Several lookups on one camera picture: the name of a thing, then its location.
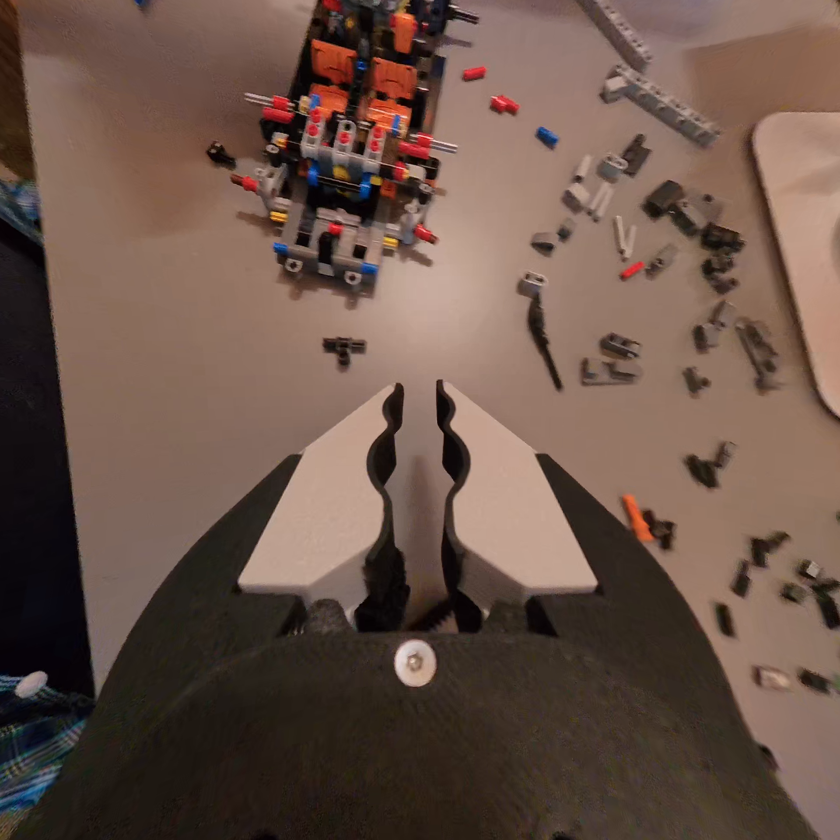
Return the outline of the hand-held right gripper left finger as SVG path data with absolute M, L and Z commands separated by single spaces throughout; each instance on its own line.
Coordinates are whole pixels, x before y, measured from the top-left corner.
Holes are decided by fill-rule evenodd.
M 301 451 L 240 591 L 336 602 L 362 632 L 401 628 L 410 586 L 386 485 L 403 406 L 403 385 L 388 385 Z

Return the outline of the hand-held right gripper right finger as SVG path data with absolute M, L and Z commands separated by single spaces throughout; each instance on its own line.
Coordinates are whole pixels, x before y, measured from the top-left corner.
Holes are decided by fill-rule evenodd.
M 451 383 L 435 391 L 443 435 L 447 616 L 477 632 L 499 605 L 592 595 L 598 580 L 538 453 Z

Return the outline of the lego car chassis model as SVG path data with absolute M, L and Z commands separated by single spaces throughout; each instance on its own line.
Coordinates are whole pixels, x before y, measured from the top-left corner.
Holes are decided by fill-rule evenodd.
M 458 152 L 434 137 L 440 47 L 479 21 L 449 1 L 318 1 L 287 93 L 245 93 L 262 164 L 230 180 L 263 204 L 285 276 L 368 295 L 385 258 L 436 245 L 440 157 Z

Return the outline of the black lego cross connector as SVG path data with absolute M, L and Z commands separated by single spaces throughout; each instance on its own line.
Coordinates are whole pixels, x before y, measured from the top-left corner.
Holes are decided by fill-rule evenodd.
M 348 369 L 355 355 L 366 353 L 367 342 L 351 337 L 323 338 L 322 349 L 325 353 L 335 356 L 340 368 Z

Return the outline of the black curved lego blade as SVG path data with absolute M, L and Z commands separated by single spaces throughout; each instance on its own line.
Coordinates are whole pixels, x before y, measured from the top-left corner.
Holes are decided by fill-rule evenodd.
M 544 309 L 540 293 L 536 293 L 530 298 L 527 326 L 532 341 L 546 365 L 554 389 L 557 392 L 561 392 L 563 390 L 563 383 L 550 351 L 550 341 L 545 328 Z

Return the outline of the scatter of loose lego pieces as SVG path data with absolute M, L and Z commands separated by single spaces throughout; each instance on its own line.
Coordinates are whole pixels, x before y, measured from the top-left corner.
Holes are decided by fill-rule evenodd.
M 537 477 L 583 552 L 593 593 L 538 595 L 549 631 L 599 639 L 623 667 L 690 695 L 725 684 L 718 658 L 648 549 L 680 557 L 678 581 L 710 604 L 724 648 L 741 639 L 758 689 L 838 698 L 838 421 L 811 406 L 781 353 L 785 338 L 735 301 L 740 232 L 721 196 L 665 180 L 615 219 L 628 257 L 601 280 L 591 242 L 561 320 L 583 321 L 592 357 L 574 359 L 550 408 L 564 453 L 622 492 L 623 521 L 547 454 Z M 560 610 L 571 631 L 560 629 Z

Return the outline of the long grey lego beam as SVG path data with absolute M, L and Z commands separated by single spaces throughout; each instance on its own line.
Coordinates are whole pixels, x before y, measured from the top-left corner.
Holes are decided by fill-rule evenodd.
M 700 148 L 708 149 L 718 141 L 721 130 L 714 122 L 645 75 L 637 73 L 630 66 L 624 67 L 628 84 L 623 100 L 631 102 Z
M 654 56 L 627 19 L 607 1 L 576 1 L 576 4 L 623 62 L 637 73 L 644 74 Z

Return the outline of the plaid shirt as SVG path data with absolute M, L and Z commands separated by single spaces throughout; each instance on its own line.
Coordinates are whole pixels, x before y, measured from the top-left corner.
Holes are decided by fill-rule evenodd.
M 94 706 L 39 194 L 2 174 L 2 838 Z

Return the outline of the white book stand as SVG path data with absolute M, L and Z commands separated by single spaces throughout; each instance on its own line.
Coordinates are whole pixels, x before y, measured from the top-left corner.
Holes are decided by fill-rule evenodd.
M 751 149 L 813 387 L 839 418 L 839 113 L 773 113 Z

